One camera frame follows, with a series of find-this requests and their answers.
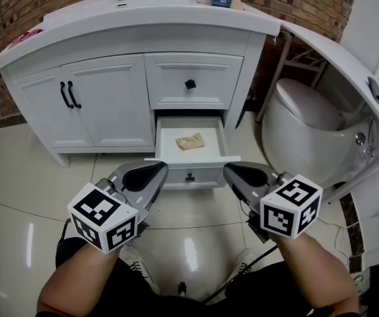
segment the white countertop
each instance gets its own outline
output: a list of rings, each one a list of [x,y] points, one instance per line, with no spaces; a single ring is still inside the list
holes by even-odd
[[[327,59],[360,93],[379,119],[379,105],[368,87],[368,77],[378,79],[357,58],[336,42],[307,28],[282,21],[282,27],[298,36]]]
[[[83,34],[150,24],[196,24],[237,28],[276,36],[281,21],[251,6],[245,10],[199,4],[195,0],[84,0],[44,17],[44,31],[0,53],[0,69],[23,56]]]

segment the white sneaker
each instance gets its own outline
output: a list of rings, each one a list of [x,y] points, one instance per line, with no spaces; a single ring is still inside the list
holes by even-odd
[[[251,248],[247,248],[243,252],[241,252],[241,254],[238,256],[238,258],[235,261],[235,265],[234,265],[234,269],[232,270],[232,273],[230,274],[230,276],[227,278],[226,281],[223,281],[223,283],[221,284],[221,286],[218,289],[223,287],[223,285],[228,283],[232,278],[234,278],[236,275],[238,275],[240,272],[242,272],[247,267],[247,265],[252,263],[257,257],[258,257],[258,255],[254,251],[254,249],[251,249]],[[257,266],[257,264],[254,264],[246,273],[256,271],[257,270],[256,266]],[[226,296],[224,294],[225,291],[226,290],[219,293],[215,298],[213,298],[208,303],[208,305],[218,303],[221,300],[225,299],[226,298]]]
[[[154,293],[160,295],[160,288],[152,280],[149,272],[147,271],[147,268],[145,267],[143,257],[137,249],[132,246],[123,246],[119,253],[119,258],[123,260],[131,268],[132,271],[140,273],[150,285],[151,290],[153,290]]]

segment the cabinet door handle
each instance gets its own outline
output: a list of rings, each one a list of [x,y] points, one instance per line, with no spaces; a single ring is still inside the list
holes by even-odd
[[[75,97],[73,96],[73,93],[72,93],[72,81],[68,81],[68,92],[69,92],[69,96],[71,97],[71,100],[72,100],[72,103],[75,105],[75,107],[77,108],[82,108],[82,106],[80,104],[77,104],[77,101],[75,100]]]
[[[193,89],[196,86],[197,85],[195,84],[194,80],[188,80],[187,82],[185,82],[185,87],[187,87],[187,89]]]
[[[185,181],[187,181],[187,182],[194,182],[195,181],[195,177],[192,176],[192,172],[188,173],[188,177],[185,178]]]
[[[70,109],[73,108],[72,104],[69,104],[68,99],[66,98],[65,92],[63,89],[65,88],[65,83],[63,81],[60,82],[60,93],[62,94],[63,101],[65,101],[66,106]]]

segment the shoelace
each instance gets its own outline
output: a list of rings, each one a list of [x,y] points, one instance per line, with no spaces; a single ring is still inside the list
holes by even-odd
[[[247,267],[247,265],[248,265],[247,263],[242,262],[241,266],[240,266],[240,269],[238,270],[238,273],[243,272],[245,270],[245,268]],[[252,271],[253,271],[253,268],[251,267],[250,269],[248,269],[246,271],[246,273],[249,273],[249,272],[252,272]]]
[[[131,268],[132,271],[136,271],[137,273],[139,273],[144,278],[148,278],[148,276],[143,275],[143,270],[141,270],[141,265],[139,262],[135,261],[129,267]]]

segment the closed drawer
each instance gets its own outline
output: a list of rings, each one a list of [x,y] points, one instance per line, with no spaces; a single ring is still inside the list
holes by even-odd
[[[229,109],[243,57],[208,53],[148,53],[151,109]]]
[[[183,150],[176,139],[200,133],[205,146]],[[223,187],[223,166],[240,161],[227,155],[220,117],[159,117],[156,130],[156,158],[168,164],[169,174],[164,190],[205,189]]]

